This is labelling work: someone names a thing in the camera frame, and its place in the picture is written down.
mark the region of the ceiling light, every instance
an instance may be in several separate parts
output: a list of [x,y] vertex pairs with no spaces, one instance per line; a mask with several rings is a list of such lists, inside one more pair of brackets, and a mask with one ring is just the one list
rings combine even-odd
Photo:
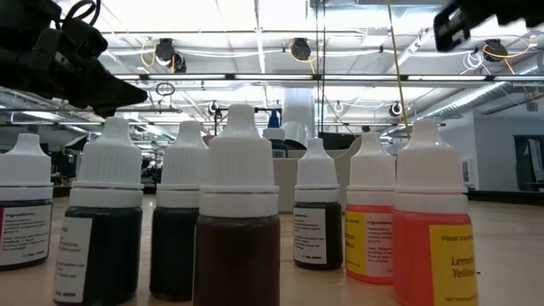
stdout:
[[147,69],[145,69],[145,67],[140,66],[140,67],[136,67],[136,69],[138,69],[140,71],[144,71],[147,74],[150,74],[150,72]]
[[71,130],[74,130],[74,131],[77,131],[77,132],[81,132],[81,133],[88,133],[88,131],[80,128],[80,127],[69,127]]
[[153,146],[150,144],[136,144],[142,150],[152,150]]
[[28,116],[34,116],[34,117],[46,119],[46,120],[59,120],[59,119],[62,119],[61,117],[59,117],[59,116],[57,116],[55,114],[44,112],[44,111],[23,111],[23,114],[28,115]]
[[139,75],[114,75],[119,80],[139,80]]
[[58,122],[60,125],[67,125],[67,126],[97,126],[102,125],[101,122]]
[[408,81],[483,81],[486,76],[408,76]]
[[336,105],[334,105],[334,111],[337,113],[343,112],[343,105],[340,103],[340,101],[337,101]]
[[235,75],[236,80],[311,80],[311,75]]
[[397,76],[384,76],[384,75],[324,75],[323,79],[326,81],[395,81]]
[[495,76],[495,81],[517,82],[517,81],[544,81],[544,76]]
[[213,74],[151,74],[148,75],[150,80],[224,80],[224,75]]

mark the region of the table surface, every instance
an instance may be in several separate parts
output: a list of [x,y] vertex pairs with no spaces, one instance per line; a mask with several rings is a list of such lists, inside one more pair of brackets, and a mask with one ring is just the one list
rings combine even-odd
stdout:
[[[123,305],[190,305],[166,303],[150,296],[150,230],[154,196],[143,200],[144,222],[136,297]],[[55,199],[51,252],[37,267],[0,272],[0,305],[54,305],[52,286],[60,228],[67,198]],[[544,207],[471,202],[479,295],[483,306],[542,305],[544,282]],[[398,305],[391,286],[346,277],[343,269],[310,271],[292,261],[292,217],[281,215],[281,305]]]

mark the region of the yellow label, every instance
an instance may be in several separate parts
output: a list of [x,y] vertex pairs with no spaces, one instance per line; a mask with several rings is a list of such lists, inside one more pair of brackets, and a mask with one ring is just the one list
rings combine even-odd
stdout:
[[477,306],[472,225],[431,225],[434,306]]
[[346,212],[346,269],[366,274],[366,225],[362,212]]

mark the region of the food coloring bottle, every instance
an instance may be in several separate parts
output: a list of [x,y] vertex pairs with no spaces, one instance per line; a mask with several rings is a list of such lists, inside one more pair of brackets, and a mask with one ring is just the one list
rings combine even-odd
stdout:
[[293,257],[305,269],[337,269],[342,265],[342,207],[334,160],[323,139],[310,139],[298,160],[293,219]]
[[192,298],[195,225],[206,166],[201,124],[181,122],[178,138],[164,150],[153,211],[150,291],[161,300]]
[[414,122],[398,154],[394,289],[405,306],[474,306],[473,228],[461,160],[436,123]]
[[0,169],[0,271],[41,264],[51,235],[51,158],[39,136],[20,133]]
[[54,280],[58,305],[118,305],[138,287],[141,150],[128,121],[109,117],[85,144],[70,192]]
[[280,219],[272,146],[250,105],[231,105],[209,142],[195,233],[194,306],[280,305]]
[[280,121],[275,110],[272,110],[268,127],[263,130],[263,137],[272,143],[272,156],[274,158],[287,158],[286,131],[280,128]]
[[383,150],[379,133],[361,137],[347,187],[346,271],[356,280],[393,284],[395,158]]

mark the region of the bottle label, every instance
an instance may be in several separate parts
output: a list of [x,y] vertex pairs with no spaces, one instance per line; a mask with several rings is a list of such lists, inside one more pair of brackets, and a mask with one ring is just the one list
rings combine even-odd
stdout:
[[92,228],[91,218],[65,218],[54,278],[55,301],[65,303],[83,301]]
[[324,208],[293,208],[295,260],[307,264],[326,264],[326,224]]
[[50,230],[51,204],[0,208],[0,266],[47,257]]
[[287,158],[285,150],[272,150],[272,157],[274,158]]
[[393,277],[391,213],[346,212],[346,269],[358,275]]
[[431,225],[434,306],[477,306],[473,227]]

